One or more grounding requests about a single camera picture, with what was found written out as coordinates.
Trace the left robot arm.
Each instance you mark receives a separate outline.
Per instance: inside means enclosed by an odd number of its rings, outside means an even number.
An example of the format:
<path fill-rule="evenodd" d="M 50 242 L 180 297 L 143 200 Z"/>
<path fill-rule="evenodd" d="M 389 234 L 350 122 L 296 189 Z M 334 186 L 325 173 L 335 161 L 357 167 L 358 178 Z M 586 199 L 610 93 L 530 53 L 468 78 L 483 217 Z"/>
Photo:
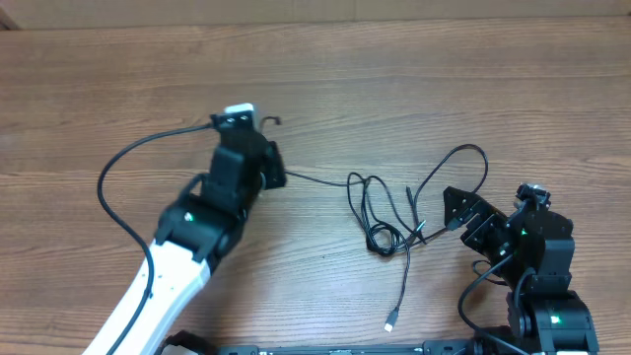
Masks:
<path fill-rule="evenodd" d="M 256 128 L 221 128 L 208 172 L 196 175 L 161 214 L 146 243 L 107 204 L 103 210 L 143 250 L 131 285 L 86 351 L 152 354 L 214 268 L 242 238 L 249 212 L 264 189 L 285 183 L 277 145 Z"/>

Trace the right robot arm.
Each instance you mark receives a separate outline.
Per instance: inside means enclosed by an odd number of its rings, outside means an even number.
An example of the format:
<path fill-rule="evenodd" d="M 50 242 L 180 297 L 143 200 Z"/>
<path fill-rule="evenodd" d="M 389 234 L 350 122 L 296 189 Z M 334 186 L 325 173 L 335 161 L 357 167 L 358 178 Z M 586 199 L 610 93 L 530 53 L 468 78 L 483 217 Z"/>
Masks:
<path fill-rule="evenodd" d="M 509 287 L 508 322 L 472 326 L 474 335 L 459 354 L 596 354 L 599 346 L 587 305 L 571 290 L 575 251 L 573 222 L 550 209 L 550 194 L 523 183 L 516 210 L 506 215 L 479 195 L 448 187 L 445 225 L 465 227 L 462 243 L 483 255 L 489 268 L 466 287 L 473 291 L 489 276 Z"/>

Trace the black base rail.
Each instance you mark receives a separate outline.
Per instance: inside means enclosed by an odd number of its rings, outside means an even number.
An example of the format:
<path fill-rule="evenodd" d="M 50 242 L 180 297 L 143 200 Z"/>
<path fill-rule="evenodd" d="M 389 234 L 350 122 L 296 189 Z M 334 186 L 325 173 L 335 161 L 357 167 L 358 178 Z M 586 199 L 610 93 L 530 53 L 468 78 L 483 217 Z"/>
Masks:
<path fill-rule="evenodd" d="M 155 355 L 468 355 L 482 351 L 467 339 L 427 340 L 421 344 L 365 346 L 215 346 L 187 331 L 167 337 Z"/>

